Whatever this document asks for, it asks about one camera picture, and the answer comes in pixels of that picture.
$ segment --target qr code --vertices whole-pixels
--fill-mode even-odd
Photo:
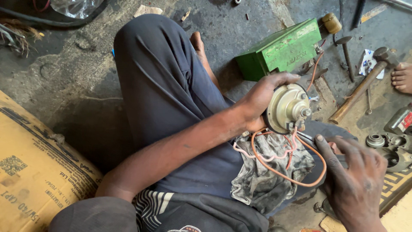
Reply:
[[[27,164],[23,163],[23,161],[21,161],[21,159],[17,158],[16,156],[11,156],[0,161],[0,167],[7,174],[14,175],[27,167]]]

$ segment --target plastic bag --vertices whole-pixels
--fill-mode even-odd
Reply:
[[[104,0],[51,0],[51,7],[70,18],[87,18]]]

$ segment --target hammer head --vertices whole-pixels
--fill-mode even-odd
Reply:
[[[373,57],[378,62],[385,61],[386,63],[388,63],[388,67],[391,69],[399,65],[396,54],[394,52],[391,52],[387,47],[380,47],[376,49],[376,51],[373,53]]]

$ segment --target hammer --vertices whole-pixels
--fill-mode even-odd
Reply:
[[[387,47],[380,47],[374,53],[373,57],[378,62],[370,73],[363,79],[358,87],[353,91],[351,97],[346,99],[342,106],[329,118],[332,122],[339,124],[339,122],[350,111],[352,106],[359,100],[361,95],[368,89],[370,84],[375,80],[379,73],[386,67],[392,69],[399,65],[396,59],[396,54],[391,52]]]

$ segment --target cardboard box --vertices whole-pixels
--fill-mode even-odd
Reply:
[[[93,197],[103,175],[0,91],[0,231],[47,231],[65,207]]]

